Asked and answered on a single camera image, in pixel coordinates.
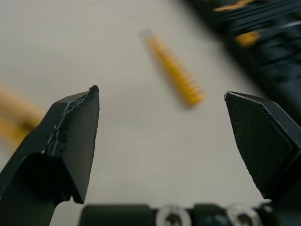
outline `textured grip pad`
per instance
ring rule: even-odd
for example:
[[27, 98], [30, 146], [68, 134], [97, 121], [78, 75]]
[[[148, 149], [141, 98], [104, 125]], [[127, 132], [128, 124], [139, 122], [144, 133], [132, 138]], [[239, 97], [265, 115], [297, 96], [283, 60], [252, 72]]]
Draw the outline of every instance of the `textured grip pad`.
[[294, 153], [294, 146], [265, 103], [274, 110], [282, 109], [271, 101], [233, 92], [226, 93], [225, 101], [238, 150], [265, 197], [267, 186], [283, 171]]

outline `yellow spring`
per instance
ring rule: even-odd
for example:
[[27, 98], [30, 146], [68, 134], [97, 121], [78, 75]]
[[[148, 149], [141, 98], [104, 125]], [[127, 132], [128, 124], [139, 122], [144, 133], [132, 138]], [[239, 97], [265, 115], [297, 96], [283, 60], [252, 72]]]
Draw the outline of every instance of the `yellow spring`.
[[0, 89], [0, 137], [15, 150], [43, 119], [44, 113], [29, 101]]
[[205, 99], [206, 95], [202, 89], [159, 38], [151, 35], [145, 39], [145, 42], [157, 56], [168, 76], [189, 105], [195, 105]]

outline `black plastic part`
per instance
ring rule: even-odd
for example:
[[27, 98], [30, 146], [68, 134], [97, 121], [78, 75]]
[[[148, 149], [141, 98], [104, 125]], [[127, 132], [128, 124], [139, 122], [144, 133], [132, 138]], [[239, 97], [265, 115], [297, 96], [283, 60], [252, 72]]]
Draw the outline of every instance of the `black plastic part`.
[[155, 213], [147, 205], [88, 205], [79, 226], [153, 226]]
[[83, 203], [99, 116], [98, 87], [55, 102], [0, 174], [0, 225], [48, 226], [56, 206]]
[[[88, 205], [79, 226], [155, 226], [157, 209], [147, 205]], [[187, 210], [193, 226], [231, 226], [226, 212], [214, 204], [198, 204]]]
[[[255, 0], [236, 10], [214, 11], [237, 1], [185, 0], [265, 94], [301, 125], [301, 1]], [[260, 34], [252, 47], [237, 43], [237, 35], [252, 31]]]
[[283, 202], [301, 177], [301, 128], [272, 101], [234, 92], [225, 101], [254, 183], [264, 198]]

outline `yellow part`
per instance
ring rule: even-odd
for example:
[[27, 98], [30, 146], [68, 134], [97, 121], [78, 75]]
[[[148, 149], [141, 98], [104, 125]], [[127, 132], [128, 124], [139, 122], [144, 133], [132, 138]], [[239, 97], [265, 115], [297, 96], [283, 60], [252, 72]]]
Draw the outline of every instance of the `yellow part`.
[[149, 36], [145, 42], [157, 56], [168, 76], [189, 105], [195, 105], [205, 99], [206, 95], [201, 88], [159, 38]]
[[260, 38], [259, 32], [248, 32], [235, 37], [235, 40], [243, 47], [253, 46]]
[[29, 101], [8, 90], [0, 90], [0, 137], [14, 150], [43, 117], [44, 113]]
[[215, 8], [214, 11], [221, 12], [221, 11], [226, 11], [226, 10], [235, 10], [238, 8], [243, 8], [246, 5], [248, 5], [254, 1], [257, 1], [257, 0], [238, 0], [234, 5], [218, 7], [218, 8]]

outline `white background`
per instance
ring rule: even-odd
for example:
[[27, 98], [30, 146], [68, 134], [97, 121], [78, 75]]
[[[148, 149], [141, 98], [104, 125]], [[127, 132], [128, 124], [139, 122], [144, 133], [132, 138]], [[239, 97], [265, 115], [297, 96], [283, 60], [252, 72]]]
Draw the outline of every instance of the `white background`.
[[[259, 95], [217, 38], [180, 0], [4, 0], [0, 82], [45, 109], [100, 89], [86, 203], [232, 202], [262, 197], [238, 153], [225, 91]], [[143, 45], [152, 29], [208, 98], [184, 107]], [[1, 146], [0, 169], [10, 157]], [[60, 204], [51, 226], [76, 226], [82, 205]]]

